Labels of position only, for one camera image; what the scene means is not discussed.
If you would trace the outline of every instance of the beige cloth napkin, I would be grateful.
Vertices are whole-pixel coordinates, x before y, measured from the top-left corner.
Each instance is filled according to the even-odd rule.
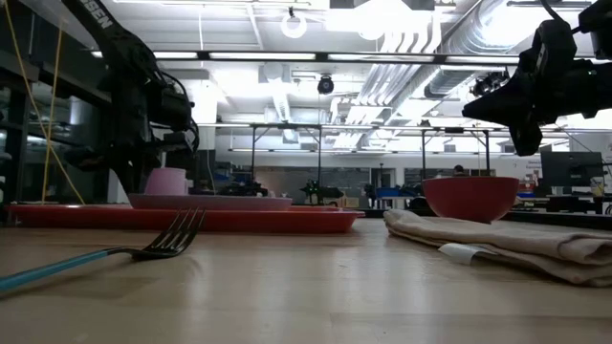
[[[477,255],[539,269],[574,284],[612,285],[612,234],[561,226],[495,223],[483,225],[447,218],[422,218],[389,210],[384,221],[392,234],[440,247],[448,243],[486,248]]]

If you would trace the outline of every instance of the red bowl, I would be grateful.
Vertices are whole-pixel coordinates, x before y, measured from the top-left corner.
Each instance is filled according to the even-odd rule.
[[[501,219],[513,207],[518,179],[439,178],[423,181],[423,190],[438,216],[489,224]]]

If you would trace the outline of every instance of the table surface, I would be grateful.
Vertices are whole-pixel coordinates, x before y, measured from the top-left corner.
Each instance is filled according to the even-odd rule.
[[[0,229],[0,275],[155,236]],[[111,256],[0,294],[0,333],[10,344],[610,343],[612,289],[453,264],[364,219],[345,236],[200,235],[169,260]]]

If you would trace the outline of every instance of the white tag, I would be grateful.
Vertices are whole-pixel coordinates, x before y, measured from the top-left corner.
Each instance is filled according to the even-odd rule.
[[[442,245],[438,250],[446,254],[451,261],[464,265],[469,265],[471,263],[471,257],[478,252],[497,254],[486,248],[464,244],[446,244]]]

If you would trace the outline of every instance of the blue fork handle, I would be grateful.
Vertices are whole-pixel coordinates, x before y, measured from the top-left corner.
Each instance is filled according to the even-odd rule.
[[[23,284],[30,283],[43,277],[58,273],[65,269],[71,269],[95,261],[97,259],[104,258],[108,256],[111,251],[111,249],[103,249],[79,255],[78,257],[66,259],[64,261],[57,262],[54,264],[49,264],[48,266],[29,269],[6,277],[0,277],[0,291],[10,290],[19,287]]]

